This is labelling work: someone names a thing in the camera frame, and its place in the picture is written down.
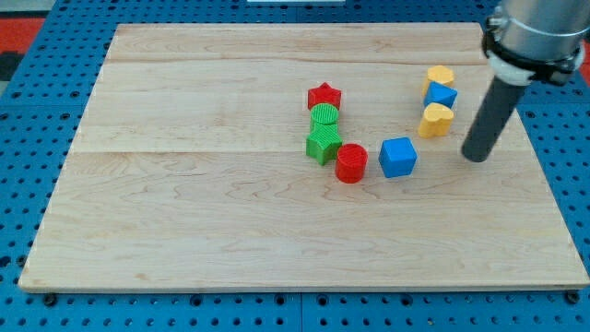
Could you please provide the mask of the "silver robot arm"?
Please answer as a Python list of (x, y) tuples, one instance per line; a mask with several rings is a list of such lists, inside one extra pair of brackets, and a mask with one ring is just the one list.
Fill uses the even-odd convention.
[(584, 61), (588, 32), (589, 0), (502, 0), (486, 19), (482, 50), (506, 84), (563, 86)]

